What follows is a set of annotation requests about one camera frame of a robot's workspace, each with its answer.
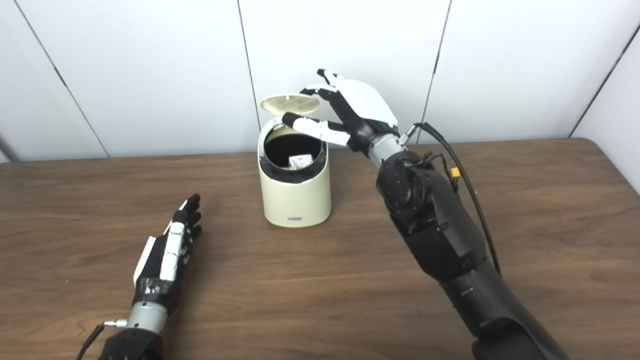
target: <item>wooden table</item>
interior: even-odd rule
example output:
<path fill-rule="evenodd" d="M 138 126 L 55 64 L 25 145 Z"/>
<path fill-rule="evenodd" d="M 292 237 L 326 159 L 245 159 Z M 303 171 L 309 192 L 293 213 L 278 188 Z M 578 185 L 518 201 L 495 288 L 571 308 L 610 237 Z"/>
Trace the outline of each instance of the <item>wooden table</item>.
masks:
<path fill-rule="evenodd" d="M 597 146 L 454 148 L 521 301 L 572 359 L 639 359 L 640 199 Z M 204 233 L 167 359 L 471 359 L 471 335 L 388 219 L 374 167 L 345 149 L 331 157 L 332 215 L 306 229 L 265 220 L 254 153 L 0 165 L 0 358 L 73 359 L 95 325 L 126 317 L 147 236 L 199 192 Z"/>

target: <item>cream trash can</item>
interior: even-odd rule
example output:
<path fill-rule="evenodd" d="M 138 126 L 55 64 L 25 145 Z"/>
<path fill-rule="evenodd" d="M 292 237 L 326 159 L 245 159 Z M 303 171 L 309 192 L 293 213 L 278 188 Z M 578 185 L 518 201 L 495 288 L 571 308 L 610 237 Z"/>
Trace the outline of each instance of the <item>cream trash can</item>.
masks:
<path fill-rule="evenodd" d="M 262 101 L 270 113 L 313 112 L 318 100 L 301 94 L 279 94 Z M 329 153 L 326 142 L 282 123 L 267 122 L 258 138 L 258 168 L 264 216 L 274 225 L 306 227 L 320 224 L 331 213 Z"/>

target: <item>cable connector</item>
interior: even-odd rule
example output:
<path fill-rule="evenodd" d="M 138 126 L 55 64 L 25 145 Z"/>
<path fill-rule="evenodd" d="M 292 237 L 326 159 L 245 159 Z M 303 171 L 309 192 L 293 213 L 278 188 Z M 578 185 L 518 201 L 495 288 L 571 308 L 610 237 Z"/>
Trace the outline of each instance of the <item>cable connector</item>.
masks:
<path fill-rule="evenodd" d="M 398 145 L 404 146 L 409 141 L 411 136 L 415 134 L 416 130 L 418 130 L 418 127 L 416 125 L 411 125 L 409 130 L 405 131 L 404 134 L 402 134 L 398 139 Z"/>

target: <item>open lid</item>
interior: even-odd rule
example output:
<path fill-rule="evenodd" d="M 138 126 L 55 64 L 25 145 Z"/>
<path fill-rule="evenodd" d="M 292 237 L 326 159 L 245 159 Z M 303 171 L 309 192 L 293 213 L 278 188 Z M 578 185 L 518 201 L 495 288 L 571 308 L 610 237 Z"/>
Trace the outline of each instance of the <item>open lid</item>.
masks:
<path fill-rule="evenodd" d="M 269 95 L 260 102 L 260 107 L 275 115 L 283 115 L 290 111 L 304 115 L 314 112 L 320 101 L 311 95 L 290 93 Z"/>

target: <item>robotic arm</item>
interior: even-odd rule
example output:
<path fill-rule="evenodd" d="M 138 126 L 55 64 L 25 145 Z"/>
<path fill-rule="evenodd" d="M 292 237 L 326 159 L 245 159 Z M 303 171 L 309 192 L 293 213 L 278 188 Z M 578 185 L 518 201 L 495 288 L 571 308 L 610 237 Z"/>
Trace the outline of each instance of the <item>robotic arm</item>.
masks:
<path fill-rule="evenodd" d="M 488 260 L 485 238 L 457 196 L 457 185 L 452 188 L 453 180 L 446 180 L 435 170 L 433 157 L 419 156 L 404 146 L 420 127 L 450 150 L 442 135 L 427 123 L 416 123 L 400 135 L 397 119 L 373 87 L 323 69 L 318 74 L 327 84 L 308 86 L 301 93 L 318 94 L 328 101 L 342 124 L 294 113 L 284 114 L 282 122 L 321 140 L 346 144 L 379 168 L 376 187 L 391 220 L 418 265 L 439 282 L 477 338 L 472 346 L 474 357 L 568 360 Z M 467 181 L 459 160 L 450 153 Z"/>
<path fill-rule="evenodd" d="M 194 194 L 182 203 L 162 235 L 149 237 L 133 275 L 136 290 L 129 317 L 98 325 L 77 360 L 106 326 L 123 329 L 107 339 L 99 360 L 162 360 L 164 323 L 178 306 L 184 267 L 193 240 L 202 232 L 196 225 L 199 207 L 200 196 Z"/>

